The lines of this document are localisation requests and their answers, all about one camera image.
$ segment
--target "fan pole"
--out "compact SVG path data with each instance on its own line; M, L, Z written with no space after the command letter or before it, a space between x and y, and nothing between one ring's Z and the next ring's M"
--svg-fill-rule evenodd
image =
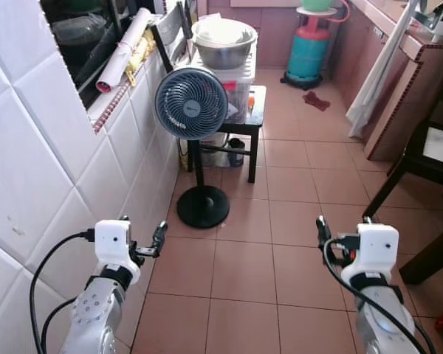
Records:
M190 150L193 154L193 164L195 165L195 177L197 178L197 186L203 187L205 185L204 173L202 169L202 153L200 151L199 140L189 140Z

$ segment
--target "window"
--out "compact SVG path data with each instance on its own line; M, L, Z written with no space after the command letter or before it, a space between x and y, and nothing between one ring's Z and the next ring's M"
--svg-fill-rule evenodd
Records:
M83 104L98 97L100 73L136 13L134 0L41 0Z

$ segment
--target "white tile wall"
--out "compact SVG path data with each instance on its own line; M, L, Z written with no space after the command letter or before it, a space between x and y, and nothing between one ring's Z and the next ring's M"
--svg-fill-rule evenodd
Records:
M85 112L38 1L0 0L0 354L35 353L30 272L62 237L126 213L134 239L151 242L178 171L175 146L156 133L152 109L164 73L153 54L138 86L95 135L89 117L110 96ZM58 303L82 291L95 262L92 245L79 240L52 257L37 288L40 324ZM118 354L130 353L153 264L147 261L128 292ZM51 326L49 353L59 352L68 326L63 310Z
M0 95L0 246L25 261L72 188L11 88Z

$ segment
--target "pink wall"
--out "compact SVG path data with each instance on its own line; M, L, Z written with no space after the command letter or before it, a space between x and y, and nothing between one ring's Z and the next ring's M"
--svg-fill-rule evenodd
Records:
M255 27L258 39L258 66L285 68L289 61L294 32L299 26L295 8L230 7L230 0L208 0L208 13L243 21Z

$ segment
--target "electric fan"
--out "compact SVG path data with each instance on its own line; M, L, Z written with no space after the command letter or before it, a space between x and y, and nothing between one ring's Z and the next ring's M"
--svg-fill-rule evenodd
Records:
M222 83L204 69L174 70L157 88L155 106L162 126L187 140L193 154L197 186L181 195L177 214L197 229L218 225L227 217L230 203L223 191L204 183L200 139L215 133L227 117L228 98Z

